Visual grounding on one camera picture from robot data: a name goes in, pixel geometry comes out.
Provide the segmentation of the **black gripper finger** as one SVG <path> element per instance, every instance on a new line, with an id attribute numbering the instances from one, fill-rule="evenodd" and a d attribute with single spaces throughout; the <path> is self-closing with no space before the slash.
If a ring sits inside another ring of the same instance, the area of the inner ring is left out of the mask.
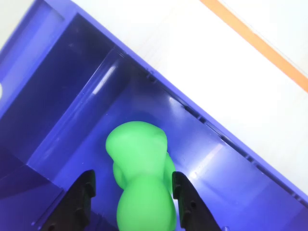
<path id="1" fill-rule="evenodd" d="M 187 231 L 219 231 L 214 219 L 190 180 L 182 172 L 172 173 L 172 194 L 178 201 L 180 226 Z"/>
<path id="2" fill-rule="evenodd" d="M 96 196 L 93 169 L 83 172 L 51 212 L 41 231 L 83 231 L 90 224 L 91 199 Z"/>

